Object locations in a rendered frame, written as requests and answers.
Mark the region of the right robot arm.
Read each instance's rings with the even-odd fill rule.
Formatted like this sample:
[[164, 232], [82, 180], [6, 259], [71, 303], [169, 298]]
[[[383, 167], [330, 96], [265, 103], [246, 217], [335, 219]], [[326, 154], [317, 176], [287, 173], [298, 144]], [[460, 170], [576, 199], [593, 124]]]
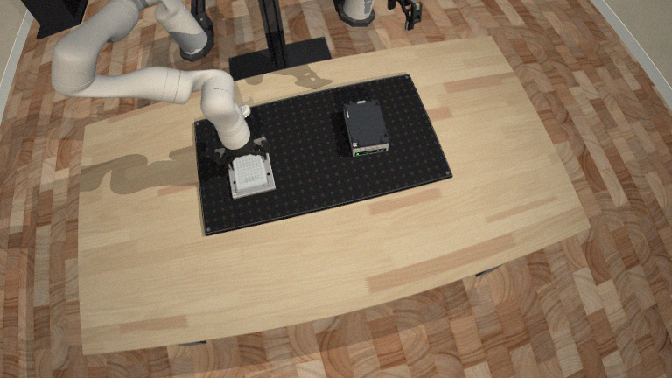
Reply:
[[104, 44], [124, 39], [137, 25], [139, 11], [158, 3], [155, 18], [184, 52], [202, 50], [207, 35], [181, 0], [111, 0], [57, 42], [52, 51], [52, 87], [70, 97], [142, 98], [175, 104], [185, 104], [192, 91], [201, 91], [202, 113], [214, 124], [222, 144], [231, 150], [241, 148], [250, 137], [244, 120], [250, 108], [234, 102], [234, 80], [229, 73], [165, 66], [110, 76], [95, 73]]

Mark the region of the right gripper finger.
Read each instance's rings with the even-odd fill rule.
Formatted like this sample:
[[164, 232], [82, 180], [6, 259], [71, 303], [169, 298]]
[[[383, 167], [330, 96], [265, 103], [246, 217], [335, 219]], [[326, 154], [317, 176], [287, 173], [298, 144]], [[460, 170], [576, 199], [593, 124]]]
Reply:
[[215, 157], [216, 157], [217, 164], [218, 164], [218, 165], [225, 164], [225, 165], [227, 166], [227, 168], [230, 169], [230, 170], [232, 171], [232, 170], [234, 169], [234, 167], [233, 167], [233, 163], [232, 163], [232, 162], [233, 162], [239, 155], [232, 155], [232, 156], [229, 156], [229, 155], [225, 154], [224, 157], [221, 157], [221, 156], [223, 155], [224, 152], [225, 152], [225, 149], [224, 149], [224, 148], [220, 148], [220, 149], [219, 149], [218, 146], [215, 146], [215, 147], [214, 147], [214, 153], [215, 153]]
[[[267, 155], [266, 153], [271, 153], [271, 148], [270, 148], [270, 143], [266, 136], [264, 134], [260, 135], [260, 138], [253, 140], [254, 143], [256, 143], [256, 147], [254, 150], [248, 150], [244, 154], [250, 154], [254, 156], [261, 156], [262, 161], [265, 162], [267, 160]], [[259, 145], [260, 144], [260, 145]], [[259, 149], [258, 149], [259, 148]]]

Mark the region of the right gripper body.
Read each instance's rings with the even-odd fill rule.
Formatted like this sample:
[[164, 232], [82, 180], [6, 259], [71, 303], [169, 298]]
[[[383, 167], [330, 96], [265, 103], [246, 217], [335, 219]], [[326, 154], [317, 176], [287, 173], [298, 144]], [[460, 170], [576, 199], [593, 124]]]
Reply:
[[[223, 145], [224, 148], [225, 148], [225, 153], [228, 154], [228, 155], [230, 155], [230, 156], [232, 156], [232, 155], [239, 155], [238, 158], [240, 158], [240, 157], [242, 157], [242, 156], [247, 156], [247, 154], [244, 154], [244, 153], [245, 153], [249, 148], [250, 148], [250, 150], [253, 150], [253, 149], [256, 147], [256, 143], [254, 143], [253, 140], [255, 140], [255, 139], [252, 138], [251, 133], [250, 133], [250, 137], [249, 137], [248, 142], [247, 142], [244, 146], [242, 146], [241, 148], [239, 148], [239, 149], [231, 150], [231, 149], [226, 148], [226, 147]], [[251, 146], [251, 147], [250, 147], [250, 146]], [[229, 154], [229, 153], [230, 153], [230, 154]], [[232, 154], [232, 155], [231, 155], [231, 154]]]

